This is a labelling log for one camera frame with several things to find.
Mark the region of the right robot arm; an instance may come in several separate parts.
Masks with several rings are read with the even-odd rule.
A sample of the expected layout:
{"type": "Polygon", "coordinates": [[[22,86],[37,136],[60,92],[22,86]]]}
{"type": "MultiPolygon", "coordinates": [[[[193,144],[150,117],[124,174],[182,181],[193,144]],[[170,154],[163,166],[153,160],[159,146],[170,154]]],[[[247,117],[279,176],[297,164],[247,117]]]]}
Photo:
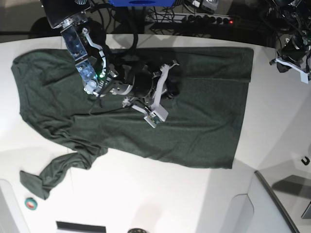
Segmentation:
{"type": "Polygon", "coordinates": [[[60,29],[87,94],[123,96],[123,108],[134,108],[146,119],[166,120],[168,111],[160,102],[169,92],[168,75],[176,61],[152,71],[136,53],[137,32],[129,49],[113,53],[103,24],[86,15],[92,8],[88,0],[43,0],[41,4],[51,28],[60,29]]]}

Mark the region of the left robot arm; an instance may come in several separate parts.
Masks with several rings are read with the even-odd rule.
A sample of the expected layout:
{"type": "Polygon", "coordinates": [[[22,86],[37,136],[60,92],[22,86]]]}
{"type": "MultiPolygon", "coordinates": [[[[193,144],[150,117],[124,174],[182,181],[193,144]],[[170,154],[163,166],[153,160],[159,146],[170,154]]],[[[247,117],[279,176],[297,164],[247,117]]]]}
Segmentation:
{"type": "Polygon", "coordinates": [[[260,19],[277,36],[290,38],[276,50],[270,65],[280,73],[290,69],[299,72],[304,83],[311,81],[311,2],[309,0],[268,0],[260,19]]]}

